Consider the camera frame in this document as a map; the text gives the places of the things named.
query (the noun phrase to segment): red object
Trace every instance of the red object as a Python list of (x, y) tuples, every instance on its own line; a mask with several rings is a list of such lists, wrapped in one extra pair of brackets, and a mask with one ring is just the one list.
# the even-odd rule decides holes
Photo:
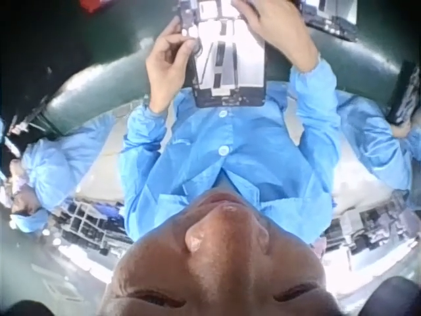
[(79, 0), (80, 6), (89, 13), (94, 13), (111, 0)]

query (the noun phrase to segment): blue cap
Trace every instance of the blue cap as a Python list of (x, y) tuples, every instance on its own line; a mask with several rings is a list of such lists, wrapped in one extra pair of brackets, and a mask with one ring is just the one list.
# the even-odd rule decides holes
[(44, 208), (38, 209), (31, 216), (11, 215), (11, 219), (23, 232), (35, 232), (44, 228), (48, 221), (48, 211)]

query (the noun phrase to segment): factory workstation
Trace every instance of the factory workstation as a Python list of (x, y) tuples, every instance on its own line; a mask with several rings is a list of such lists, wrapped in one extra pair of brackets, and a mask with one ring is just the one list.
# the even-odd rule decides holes
[(5, 0), (1, 316), (421, 315), (398, 0)]

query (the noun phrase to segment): electronic component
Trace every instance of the electronic component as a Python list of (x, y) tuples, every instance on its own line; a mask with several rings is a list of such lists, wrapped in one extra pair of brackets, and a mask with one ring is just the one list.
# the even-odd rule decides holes
[(189, 63), (197, 106), (263, 105), (264, 40), (231, 0), (179, 0), (179, 12), (183, 34), (197, 38)]
[(358, 0), (295, 0), (304, 21), (347, 41), (357, 40)]

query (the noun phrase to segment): white button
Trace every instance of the white button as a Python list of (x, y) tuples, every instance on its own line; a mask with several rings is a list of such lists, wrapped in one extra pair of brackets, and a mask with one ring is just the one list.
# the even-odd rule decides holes
[(226, 117), (228, 115), (228, 111), (226, 110), (222, 110), (221, 112), (219, 112), (219, 117)]
[(227, 156), (230, 152), (230, 148), (228, 146), (221, 146), (219, 147), (218, 152), (221, 156)]

